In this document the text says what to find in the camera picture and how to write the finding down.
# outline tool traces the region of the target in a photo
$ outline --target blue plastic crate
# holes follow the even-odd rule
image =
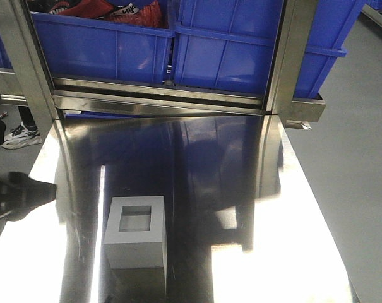
[[[182,0],[179,20],[199,20],[197,13],[205,14],[205,10],[198,5],[204,2]],[[221,1],[207,2],[224,6]],[[336,59],[346,55],[342,44],[364,3],[365,0],[319,0],[295,97],[314,98],[317,95]],[[190,16],[185,14],[184,8],[191,4],[196,9]],[[270,37],[270,32],[266,32],[263,37],[257,37],[197,28],[202,21],[192,23],[193,27],[185,26],[183,21],[176,23],[174,81],[180,85],[263,95],[275,35]]]
[[[186,27],[273,38],[283,0],[181,0],[178,20]]]
[[[341,48],[366,0],[319,0],[308,45]]]
[[[152,0],[137,0],[140,8]],[[168,29],[148,28],[71,16],[32,13],[51,73],[161,83],[174,36],[174,11],[160,0]],[[119,4],[122,1],[111,1]],[[11,63],[0,40],[0,67]]]
[[[263,94],[274,41],[176,26],[174,82]]]
[[[382,10],[382,0],[367,0],[366,4],[372,9]]]
[[[273,41],[176,26],[174,81],[180,85],[263,95]],[[314,98],[345,49],[306,48],[295,96]]]

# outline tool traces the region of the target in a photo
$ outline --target stainless steel surface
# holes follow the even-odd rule
[[[277,116],[56,121],[30,176],[57,198],[6,224],[0,302],[352,303]],[[113,196],[152,195],[166,293],[155,270],[112,271],[101,245]]]
[[[382,14],[372,9],[369,5],[365,4],[362,8],[362,12],[382,27]]]
[[[285,123],[306,50],[318,0],[286,0],[280,22],[272,72],[265,97],[268,112]]]
[[[0,93],[23,95],[21,86],[12,70],[0,68]]]
[[[305,131],[312,130],[310,123],[308,123],[307,121],[294,121],[294,120],[286,120],[285,128],[302,129]]]
[[[294,99],[289,107],[287,120],[318,122],[326,107],[322,98]]]
[[[0,0],[0,36],[35,123],[46,136],[58,115],[52,80],[25,0]]]
[[[53,99],[57,108],[69,110],[101,110],[102,112],[128,112],[134,114],[156,114],[160,116],[178,114],[249,114],[260,115],[264,112],[260,109],[241,107],[240,104],[201,104],[198,100],[181,102],[162,98],[158,95],[141,97],[129,97],[125,95],[106,95],[100,93],[77,92],[67,90],[55,90]]]
[[[69,78],[53,80],[57,88],[66,90],[55,91],[56,107],[60,109],[150,116],[207,115],[213,111],[217,114],[264,114],[257,109],[262,99],[247,95],[192,91],[176,86],[144,86]],[[27,105],[13,70],[0,69],[0,93],[0,104]],[[322,99],[295,99],[290,105],[289,119],[317,122],[324,108]]]
[[[53,78],[57,90],[73,90],[76,92],[92,91],[104,93],[108,95],[119,95],[120,93],[130,94],[131,97],[155,95],[155,96],[168,96],[177,97],[177,100],[192,99],[193,103],[200,100],[203,103],[219,101],[230,103],[251,104],[262,106],[262,99],[254,95],[225,92],[220,90],[204,90],[198,88],[182,87],[182,86],[164,86],[149,84],[146,86],[144,83],[125,83],[115,81],[112,83],[105,82],[105,80],[94,80],[85,78]]]

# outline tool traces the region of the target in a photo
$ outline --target sneaker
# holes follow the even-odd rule
[[[42,138],[38,131],[29,131],[21,123],[21,125],[12,129],[11,133],[4,137],[4,143],[1,147],[7,150],[15,150],[40,143],[42,143]]]

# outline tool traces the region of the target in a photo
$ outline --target metal bar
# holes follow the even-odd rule
[[[318,0],[285,0],[265,109],[285,124]]]
[[[27,106],[27,101],[21,96],[0,95],[0,104]]]
[[[0,93],[23,96],[21,86],[12,69],[0,68]]]
[[[310,123],[308,123],[307,121],[287,120],[285,124],[285,128],[302,129],[304,131],[312,130]]]
[[[375,9],[372,9],[369,5],[365,4],[365,6],[362,9],[362,12],[368,16],[370,19],[372,19],[374,22],[376,22],[379,26],[382,27],[382,14],[376,11]]]
[[[161,100],[156,98],[137,98],[96,93],[55,91],[54,102],[59,109],[90,110],[102,112],[125,112],[151,116],[188,116],[191,114],[244,114],[262,115],[260,109],[236,107],[234,104],[200,104],[178,100]]]
[[[153,85],[148,86],[140,85],[137,83],[127,83],[122,81],[105,82],[105,80],[95,79],[69,79],[69,78],[53,78],[56,90],[79,90],[84,88],[106,91],[108,94],[113,92],[126,92],[133,94],[148,94],[148,95],[163,95],[179,98],[191,98],[197,100],[211,100],[220,102],[232,102],[240,104],[251,104],[262,106],[262,98],[251,94],[243,94],[236,92],[224,92],[220,90],[204,90],[197,88],[188,88],[181,86],[163,86]]]
[[[290,103],[288,120],[318,122],[324,109],[325,102],[319,100],[295,99]]]
[[[0,36],[42,136],[58,119],[53,83],[25,0],[0,0]]]
[[[66,91],[55,91],[57,107],[61,109],[130,112],[132,114],[136,112],[152,116],[163,116],[165,110],[170,116],[213,114],[214,110],[217,110],[218,114],[262,115],[265,113],[253,106],[253,104],[262,102],[262,99],[247,95],[83,79],[54,78],[54,82],[57,88],[67,89]],[[27,105],[16,75],[11,69],[0,69],[0,94],[0,104]],[[80,101],[74,103],[71,98],[61,97],[78,97]],[[92,101],[83,103],[82,101],[85,99],[92,99]],[[321,97],[317,100],[295,99],[291,103],[288,120],[317,122],[324,108],[325,103]]]

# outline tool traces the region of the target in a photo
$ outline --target gray floor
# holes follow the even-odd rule
[[[287,131],[362,303],[382,303],[382,30],[362,16],[321,89],[312,131]]]

